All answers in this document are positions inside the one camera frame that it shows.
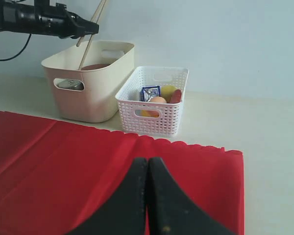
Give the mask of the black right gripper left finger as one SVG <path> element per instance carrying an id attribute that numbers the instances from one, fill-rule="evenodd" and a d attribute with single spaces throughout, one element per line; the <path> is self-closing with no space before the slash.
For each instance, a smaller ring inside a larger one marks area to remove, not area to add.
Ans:
<path id="1" fill-rule="evenodd" d="M 143 235 L 146 227 L 147 160 L 135 158 L 114 193 L 69 235 Z"/>

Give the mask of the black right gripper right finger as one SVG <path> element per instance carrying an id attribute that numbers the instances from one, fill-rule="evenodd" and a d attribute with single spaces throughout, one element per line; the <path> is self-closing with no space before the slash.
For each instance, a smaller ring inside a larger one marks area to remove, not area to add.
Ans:
<path id="1" fill-rule="evenodd" d="M 158 157 L 148 161 L 147 214 L 151 235 L 233 234 L 185 194 Z"/>

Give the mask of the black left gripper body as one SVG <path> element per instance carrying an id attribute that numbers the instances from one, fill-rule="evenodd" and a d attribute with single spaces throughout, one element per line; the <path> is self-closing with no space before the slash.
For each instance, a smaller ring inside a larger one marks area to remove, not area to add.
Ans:
<path id="1" fill-rule="evenodd" d="M 1 10 L 1 30 L 61 39 L 76 34 L 75 15 L 65 4 L 51 6 L 48 0 L 35 0 L 33 5 L 5 2 Z"/>

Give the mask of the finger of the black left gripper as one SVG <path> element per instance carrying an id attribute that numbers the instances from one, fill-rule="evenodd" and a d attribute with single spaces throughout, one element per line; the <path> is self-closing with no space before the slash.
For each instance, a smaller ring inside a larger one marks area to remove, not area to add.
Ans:
<path id="1" fill-rule="evenodd" d="M 81 17 L 75 18 L 73 38 L 80 38 L 87 35 L 98 34 L 99 25 L 95 22 L 85 20 Z"/>

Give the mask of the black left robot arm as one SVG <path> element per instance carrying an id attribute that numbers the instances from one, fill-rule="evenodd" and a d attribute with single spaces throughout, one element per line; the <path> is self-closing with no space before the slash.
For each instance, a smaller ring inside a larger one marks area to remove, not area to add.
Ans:
<path id="1" fill-rule="evenodd" d="M 35 0 L 33 5 L 0 0 L 0 32 L 16 32 L 77 39 L 97 34 L 99 25 L 67 10 L 65 4 L 50 5 Z"/>

